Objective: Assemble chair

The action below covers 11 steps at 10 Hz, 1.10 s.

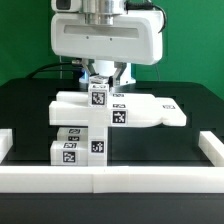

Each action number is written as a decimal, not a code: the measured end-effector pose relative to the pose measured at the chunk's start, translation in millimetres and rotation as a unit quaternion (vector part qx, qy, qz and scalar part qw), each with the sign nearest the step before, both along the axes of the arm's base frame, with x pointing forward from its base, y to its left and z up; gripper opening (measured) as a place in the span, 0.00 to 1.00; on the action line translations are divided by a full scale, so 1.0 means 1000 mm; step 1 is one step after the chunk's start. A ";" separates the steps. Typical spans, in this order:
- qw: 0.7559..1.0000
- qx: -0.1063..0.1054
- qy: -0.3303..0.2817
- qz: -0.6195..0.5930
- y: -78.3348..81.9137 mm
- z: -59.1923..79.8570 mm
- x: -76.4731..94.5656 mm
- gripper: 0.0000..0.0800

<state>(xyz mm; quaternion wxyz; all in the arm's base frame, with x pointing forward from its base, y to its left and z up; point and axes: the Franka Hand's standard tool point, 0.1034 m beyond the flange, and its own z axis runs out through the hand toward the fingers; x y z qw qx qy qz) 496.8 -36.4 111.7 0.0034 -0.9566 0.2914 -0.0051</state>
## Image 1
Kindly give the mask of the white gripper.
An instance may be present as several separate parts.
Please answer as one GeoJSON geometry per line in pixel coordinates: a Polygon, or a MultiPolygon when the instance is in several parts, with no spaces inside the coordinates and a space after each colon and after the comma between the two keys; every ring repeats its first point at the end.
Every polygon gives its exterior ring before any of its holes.
{"type": "Polygon", "coordinates": [[[115,16],[111,26],[88,25],[83,14],[57,13],[51,46],[56,55],[83,58],[88,77],[96,74],[94,60],[115,61],[112,78],[118,86],[126,63],[152,65],[162,58],[162,25],[160,11],[130,11],[115,16]]]}

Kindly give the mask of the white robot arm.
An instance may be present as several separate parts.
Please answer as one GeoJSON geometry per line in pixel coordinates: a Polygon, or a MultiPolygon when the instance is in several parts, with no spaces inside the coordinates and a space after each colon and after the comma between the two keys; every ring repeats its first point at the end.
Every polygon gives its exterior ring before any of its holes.
{"type": "Polygon", "coordinates": [[[90,82],[126,84],[133,64],[162,58],[167,17],[151,0],[51,0],[51,7],[53,52],[78,60],[90,82]]]}

